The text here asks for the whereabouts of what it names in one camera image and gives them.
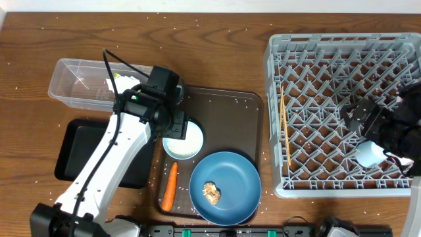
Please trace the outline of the light blue cup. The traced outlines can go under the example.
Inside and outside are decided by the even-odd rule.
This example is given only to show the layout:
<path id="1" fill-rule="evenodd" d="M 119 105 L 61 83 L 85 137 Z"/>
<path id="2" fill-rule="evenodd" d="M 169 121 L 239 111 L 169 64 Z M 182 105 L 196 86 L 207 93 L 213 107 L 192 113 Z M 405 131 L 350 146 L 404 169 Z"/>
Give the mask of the light blue cup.
<path id="1" fill-rule="evenodd" d="M 356 150 L 355 159 L 364 168 L 373 168 L 387 159 L 384 149 L 371 141 L 359 144 Z"/>

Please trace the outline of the white tissue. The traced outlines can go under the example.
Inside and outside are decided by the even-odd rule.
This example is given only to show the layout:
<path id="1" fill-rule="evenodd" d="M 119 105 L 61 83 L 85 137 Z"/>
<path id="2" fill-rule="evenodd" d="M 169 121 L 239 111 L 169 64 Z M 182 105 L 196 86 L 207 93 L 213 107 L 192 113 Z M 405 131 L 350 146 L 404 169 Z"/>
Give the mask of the white tissue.
<path id="1" fill-rule="evenodd" d="M 133 76 L 123 76 L 118 73 L 115 73 L 114 83 L 116 84 L 117 92 L 123 93 L 125 90 L 131 89 L 134 86 L 140 84 L 141 81 Z"/>

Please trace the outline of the orange carrot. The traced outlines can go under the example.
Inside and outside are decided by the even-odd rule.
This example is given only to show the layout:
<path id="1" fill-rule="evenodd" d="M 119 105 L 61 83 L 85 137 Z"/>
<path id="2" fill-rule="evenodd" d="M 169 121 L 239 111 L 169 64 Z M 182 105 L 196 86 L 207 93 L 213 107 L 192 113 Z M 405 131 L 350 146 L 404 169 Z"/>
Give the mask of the orange carrot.
<path id="1" fill-rule="evenodd" d="M 178 179 L 178 163 L 174 162 L 170 169 L 166 190 L 162 200 L 162 210 L 170 211 L 174 204 Z"/>

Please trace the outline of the pink cup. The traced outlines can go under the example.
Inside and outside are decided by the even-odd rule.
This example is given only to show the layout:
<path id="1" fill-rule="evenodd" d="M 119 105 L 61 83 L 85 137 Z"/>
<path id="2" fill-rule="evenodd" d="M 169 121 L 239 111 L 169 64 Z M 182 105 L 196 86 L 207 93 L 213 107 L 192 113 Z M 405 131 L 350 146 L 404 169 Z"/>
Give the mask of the pink cup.
<path id="1" fill-rule="evenodd" d="M 408 159 L 408 158 L 404 158 L 404 157 L 399 157 L 397 155 L 392 154 L 391 152 L 387 152 L 386 155 L 392 156 L 393 158 L 397 158 L 399 160 L 399 162 L 401 163 L 402 166 L 410 166 L 414 163 L 413 160 Z"/>

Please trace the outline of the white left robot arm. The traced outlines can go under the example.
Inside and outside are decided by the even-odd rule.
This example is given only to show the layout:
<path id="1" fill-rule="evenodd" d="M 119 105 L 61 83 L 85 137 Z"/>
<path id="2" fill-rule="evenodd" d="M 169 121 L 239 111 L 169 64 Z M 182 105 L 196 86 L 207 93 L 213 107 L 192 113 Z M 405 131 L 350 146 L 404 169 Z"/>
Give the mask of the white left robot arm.
<path id="1" fill-rule="evenodd" d="M 177 106 L 184 81 L 154 66 L 147 82 L 116 93 L 107 129 L 88 162 L 55 204 L 38 204 L 30 216 L 32 236 L 140 236 L 141 225 L 126 216 L 106 220 L 123 176 L 153 138 L 186 137 L 188 117 Z"/>

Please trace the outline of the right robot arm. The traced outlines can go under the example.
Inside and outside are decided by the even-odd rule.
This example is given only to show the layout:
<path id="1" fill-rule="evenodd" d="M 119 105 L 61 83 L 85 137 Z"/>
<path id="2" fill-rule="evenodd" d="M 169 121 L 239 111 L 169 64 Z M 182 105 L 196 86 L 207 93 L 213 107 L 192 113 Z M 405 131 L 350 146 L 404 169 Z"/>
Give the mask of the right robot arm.
<path id="1" fill-rule="evenodd" d="M 361 134 L 383 149 L 383 154 L 413 161 L 411 169 L 402 172 L 412 178 L 410 205 L 402 236 L 420 235 L 420 82 L 399 90 L 401 102 L 390 111 L 369 99 L 344 105 L 340 116 L 348 130 L 363 127 Z"/>

